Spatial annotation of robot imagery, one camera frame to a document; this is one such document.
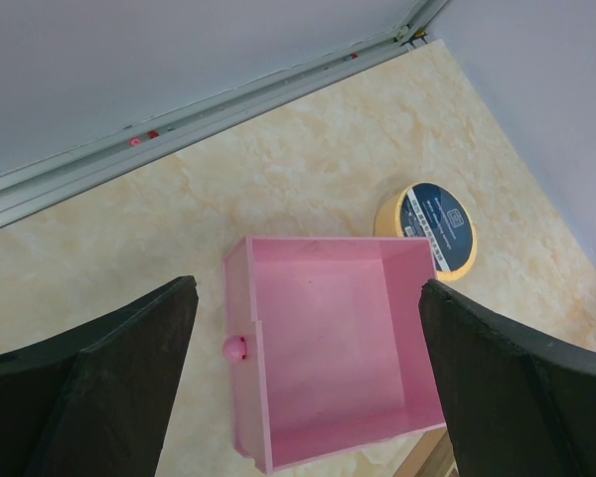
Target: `beige tabletop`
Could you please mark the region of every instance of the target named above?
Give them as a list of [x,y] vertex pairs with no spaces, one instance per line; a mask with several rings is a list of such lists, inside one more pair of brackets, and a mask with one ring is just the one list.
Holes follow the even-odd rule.
[[[255,476],[230,446],[221,262],[245,234],[368,236],[429,180],[469,210],[454,286],[596,350],[596,271],[442,43],[294,101],[0,231],[0,353],[192,274],[200,306],[157,475]],[[419,435],[283,476],[391,476]]]

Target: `white logo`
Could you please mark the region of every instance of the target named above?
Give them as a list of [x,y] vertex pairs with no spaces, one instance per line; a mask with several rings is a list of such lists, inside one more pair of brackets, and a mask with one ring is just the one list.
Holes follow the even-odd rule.
[[448,211],[448,220],[450,221],[450,225],[453,226],[453,229],[457,229],[464,225],[464,218],[459,212],[458,209],[453,209],[452,211]]

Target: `gray metal frame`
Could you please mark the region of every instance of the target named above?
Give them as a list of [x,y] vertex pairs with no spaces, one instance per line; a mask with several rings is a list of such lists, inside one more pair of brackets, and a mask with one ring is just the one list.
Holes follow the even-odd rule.
[[[0,228],[425,44],[415,34],[447,1],[420,0],[378,37],[0,176]],[[160,136],[130,146],[153,130]]]

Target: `pink box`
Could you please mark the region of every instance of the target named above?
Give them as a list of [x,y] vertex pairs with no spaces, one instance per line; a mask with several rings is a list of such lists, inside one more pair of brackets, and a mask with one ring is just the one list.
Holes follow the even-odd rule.
[[234,448],[262,472],[445,425],[427,239],[246,237],[223,266]]

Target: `round container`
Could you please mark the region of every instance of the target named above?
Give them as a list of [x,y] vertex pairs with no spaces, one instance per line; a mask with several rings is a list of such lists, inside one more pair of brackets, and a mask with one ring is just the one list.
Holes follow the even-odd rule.
[[477,256],[470,215],[451,193],[429,182],[413,184],[388,199],[377,212],[374,234],[427,237],[442,281],[464,276]]

